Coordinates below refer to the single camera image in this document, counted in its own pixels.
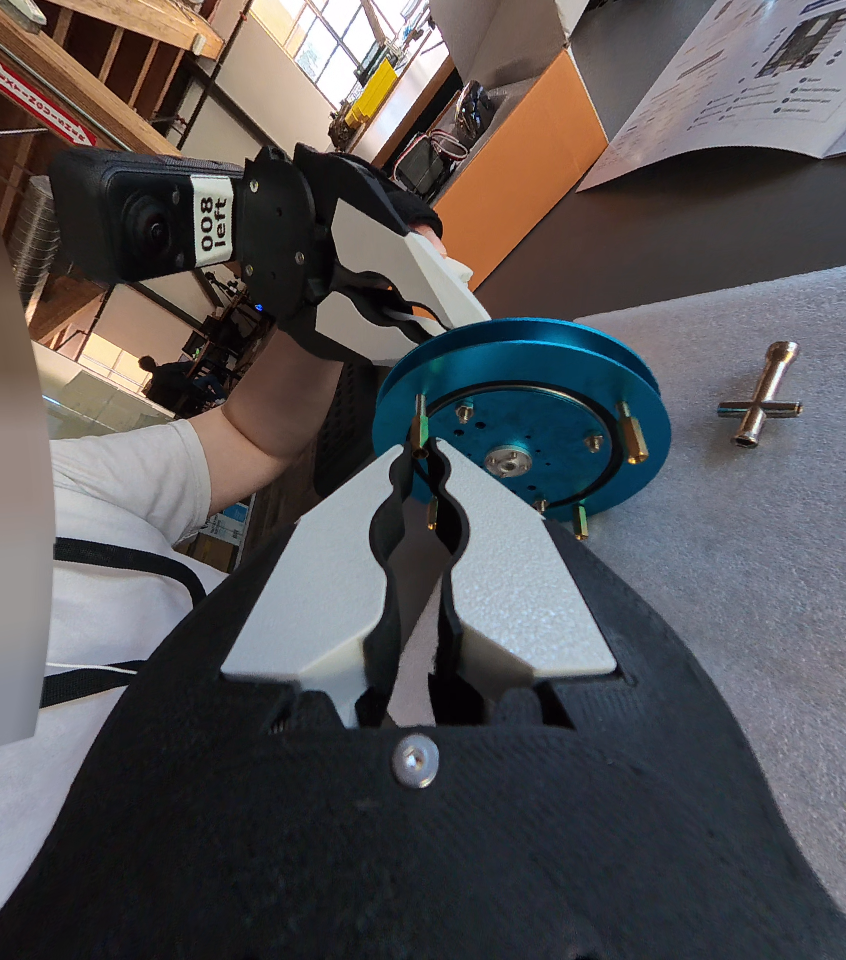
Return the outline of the blue round base plate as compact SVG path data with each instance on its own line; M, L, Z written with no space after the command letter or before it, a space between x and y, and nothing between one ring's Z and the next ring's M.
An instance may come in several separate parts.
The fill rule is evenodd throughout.
M381 454L408 436L415 397L429 435L448 442L528 504L560 522L632 498L669 453L670 423L643 360L597 330L548 318L505 318L444 333L407 354L384 381L373 422ZM616 404L629 404L648 459L626 460Z

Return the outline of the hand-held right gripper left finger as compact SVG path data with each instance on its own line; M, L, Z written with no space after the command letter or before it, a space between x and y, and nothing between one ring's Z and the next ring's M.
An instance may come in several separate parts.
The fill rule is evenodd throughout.
M394 445L297 523L222 674L318 690L346 727L376 727L401 653L395 576L408 446Z

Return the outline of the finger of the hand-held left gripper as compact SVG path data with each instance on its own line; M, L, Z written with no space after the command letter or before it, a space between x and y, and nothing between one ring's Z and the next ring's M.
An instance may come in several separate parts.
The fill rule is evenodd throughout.
M381 275L402 299L423 306L448 330L486 322L489 314L453 270L455 261L416 232L399 235L344 199L332 224L336 256L355 273Z
M321 359L392 367L443 332L393 289L333 291L313 307L313 353Z

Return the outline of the yellow storage bin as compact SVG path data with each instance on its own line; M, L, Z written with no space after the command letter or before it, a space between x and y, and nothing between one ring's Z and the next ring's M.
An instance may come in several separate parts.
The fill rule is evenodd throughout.
M369 78L365 88L345 115L346 126L355 130L368 124L379 111L381 105L398 80L397 73L387 58L384 58Z

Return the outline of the small paned window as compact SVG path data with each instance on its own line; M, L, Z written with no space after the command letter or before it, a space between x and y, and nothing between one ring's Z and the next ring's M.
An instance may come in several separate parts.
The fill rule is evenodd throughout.
M357 68L377 41L373 25L400 41L418 2L303 2L285 42L285 52L330 100L354 85Z

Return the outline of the person's left forearm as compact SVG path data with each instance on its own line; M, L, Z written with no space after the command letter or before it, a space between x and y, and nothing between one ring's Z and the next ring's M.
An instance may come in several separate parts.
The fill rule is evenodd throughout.
M343 363L276 331L229 398L190 420L210 476L207 516L279 478L317 435Z

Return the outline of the clear parts bag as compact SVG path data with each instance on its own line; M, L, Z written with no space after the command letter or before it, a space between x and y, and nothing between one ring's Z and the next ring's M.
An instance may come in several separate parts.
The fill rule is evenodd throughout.
M471 150L487 133L495 113L485 87L476 79L470 80L456 101L454 136L466 150Z

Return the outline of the metal socket wrench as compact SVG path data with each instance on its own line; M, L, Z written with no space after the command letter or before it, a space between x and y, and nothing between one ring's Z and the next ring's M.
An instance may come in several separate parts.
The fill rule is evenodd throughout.
M765 366L747 401L723 400L717 407L717 416L739 420L741 425L732 437L732 443L742 449L752 450L758 443L765 422L771 419L793 419L801 415L799 401L780 401L776 394L785 372L799 354L797 342L772 343L765 354Z

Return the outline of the ribbed silver duct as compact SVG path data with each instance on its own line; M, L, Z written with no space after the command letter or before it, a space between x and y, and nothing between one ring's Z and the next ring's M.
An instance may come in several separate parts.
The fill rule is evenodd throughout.
M59 244L59 227L48 175L33 175L9 242L9 256L25 320L31 324Z

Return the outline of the black servo motor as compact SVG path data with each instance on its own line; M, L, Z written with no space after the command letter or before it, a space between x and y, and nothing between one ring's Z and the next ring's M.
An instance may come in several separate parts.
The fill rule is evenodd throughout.
M417 134L394 164L394 182L429 202L468 153L468 149L445 130Z

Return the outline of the red white wall sign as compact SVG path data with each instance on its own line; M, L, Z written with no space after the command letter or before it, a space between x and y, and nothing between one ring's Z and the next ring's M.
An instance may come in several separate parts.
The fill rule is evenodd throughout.
M0 61L0 92L74 146L95 147L96 137L56 102L32 88Z

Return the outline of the orange cardboard box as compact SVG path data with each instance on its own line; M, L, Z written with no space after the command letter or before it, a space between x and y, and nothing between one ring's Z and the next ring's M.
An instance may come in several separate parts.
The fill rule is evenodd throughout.
M434 204L451 257L483 282L603 153L608 140L571 52L588 1L436 1L465 81L497 106Z

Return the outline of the dark grey desk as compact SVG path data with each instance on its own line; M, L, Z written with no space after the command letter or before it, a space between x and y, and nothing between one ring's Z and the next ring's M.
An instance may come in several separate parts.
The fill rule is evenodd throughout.
M494 317L572 320L846 265L846 155L695 151L575 186L477 288Z

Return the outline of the white foam sheet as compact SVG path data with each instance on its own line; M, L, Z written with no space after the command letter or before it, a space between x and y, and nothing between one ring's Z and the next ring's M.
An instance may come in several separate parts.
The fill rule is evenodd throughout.
M575 321L643 357L672 432L589 545L714 679L846 913L846 266ZM802 413L738 447L718 404L752 397L778 341L799 354L776 398Z

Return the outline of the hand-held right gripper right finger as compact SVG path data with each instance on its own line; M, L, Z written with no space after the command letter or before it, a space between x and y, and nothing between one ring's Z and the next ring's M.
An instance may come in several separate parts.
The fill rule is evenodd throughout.
M539 682L613 674L616 660L542 517L442 439L429 441L441 580L429 695L439 725Z

